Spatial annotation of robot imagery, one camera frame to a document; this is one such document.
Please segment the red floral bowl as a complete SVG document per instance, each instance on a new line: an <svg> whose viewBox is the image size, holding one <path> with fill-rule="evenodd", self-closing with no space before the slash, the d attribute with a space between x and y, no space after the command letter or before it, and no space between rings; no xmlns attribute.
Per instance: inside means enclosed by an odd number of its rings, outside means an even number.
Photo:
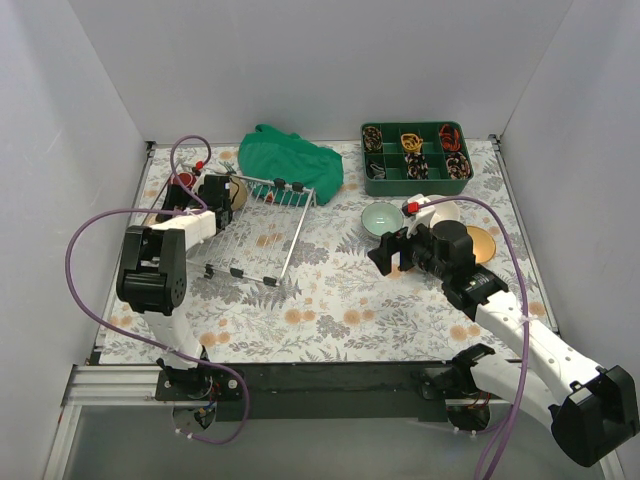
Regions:
<svg viewBox="0 0 640 480"><path fill-rule="evenodd" d="M182 191L191 191L197 179L198 177L193 173L181 172L177 176L173 177L172 184Z"/></svg>

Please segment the beige flower bowl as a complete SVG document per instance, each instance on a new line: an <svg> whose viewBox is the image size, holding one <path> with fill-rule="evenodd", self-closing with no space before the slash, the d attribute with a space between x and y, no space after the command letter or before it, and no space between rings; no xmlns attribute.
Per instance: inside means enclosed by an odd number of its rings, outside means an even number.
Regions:
<svg viewBox="0 0 640 480"><path fill-rule="evenodd" d="M236 212L245 205L248 198L248 189L246 184L238 177L231 176L230 182L231 208L233 212Z"/></svg>

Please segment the white bowl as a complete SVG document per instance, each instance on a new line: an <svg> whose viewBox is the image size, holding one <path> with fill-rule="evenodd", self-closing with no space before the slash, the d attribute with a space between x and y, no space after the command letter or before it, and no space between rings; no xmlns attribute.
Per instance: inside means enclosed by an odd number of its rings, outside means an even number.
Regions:
<svg viewBox="0 0 640 480"><path fill-rule="evenodd" d="M426 196L422 200L420 200L421 204L430 203L435 200L445 199L445 196L442 195L431 195ZM430 220L429 227L433 228L435 224L445 221L459 221L460 220L460 209L458 205L454 201L446 201L442 203L435 204L433 206L435 209L435 213Z"/></svg>

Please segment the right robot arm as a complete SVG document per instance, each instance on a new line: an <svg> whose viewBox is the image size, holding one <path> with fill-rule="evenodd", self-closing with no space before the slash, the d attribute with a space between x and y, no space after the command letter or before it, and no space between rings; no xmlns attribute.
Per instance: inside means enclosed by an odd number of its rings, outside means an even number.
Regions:
<svg viewBox="0 0 640 480"><path fill-rule="evenodd" d="M446 220L433 228L420 225L413 233L386 233L367 255L382 275L390 274L397 255L400 270L418 268L435 276L457 310L522 356L517 367L492 348L474 345L433 377L438 388L469 398L484 391L510 401L548 428L561 450L583 467L638 435L632 376L620 366L600 366L540 321L522 316L506 283L476 262L461 223Z"/></svg>

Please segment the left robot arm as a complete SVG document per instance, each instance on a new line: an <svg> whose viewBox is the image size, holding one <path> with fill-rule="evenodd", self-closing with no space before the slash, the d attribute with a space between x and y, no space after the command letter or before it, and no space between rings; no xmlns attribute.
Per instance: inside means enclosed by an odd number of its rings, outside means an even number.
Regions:
<svg viewBox="0 0 640 480"><path fill-rule="evenodd" d="M232 220L231 178L205 175L196 183L204 213L188 207L151 226L127 229L116 281L120 301L141 316L163 350L161 365L182 371L178 387L193 400L205 398L213 386L211 373L198 366L204 348L186 318L188 250L213 238Z"/></svg>

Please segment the tan bowl with logo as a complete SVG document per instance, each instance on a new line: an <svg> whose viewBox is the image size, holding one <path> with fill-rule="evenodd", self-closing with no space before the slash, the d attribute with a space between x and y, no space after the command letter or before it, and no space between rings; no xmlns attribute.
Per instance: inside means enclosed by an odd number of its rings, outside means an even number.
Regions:
<svg viewBox="0 0 640 480"><path fill-rule="evenodd" d="M467 233L473 242L473 254L476 262L485 264L489 262L496 254L497 246L493 236L486 230L468 225Z"/></svg>

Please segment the pale green bowl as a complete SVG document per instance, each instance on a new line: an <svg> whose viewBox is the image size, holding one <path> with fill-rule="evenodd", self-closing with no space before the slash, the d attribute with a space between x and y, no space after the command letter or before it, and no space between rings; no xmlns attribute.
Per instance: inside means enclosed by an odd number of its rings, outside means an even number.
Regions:
<svg viewBox="0 0 640 480"><path fill-rule="evenodd" d="M400 209L391 203L374 202L362 211L361 225L370 237L379 238L385 233L401 229L404 216Z"/></svg>

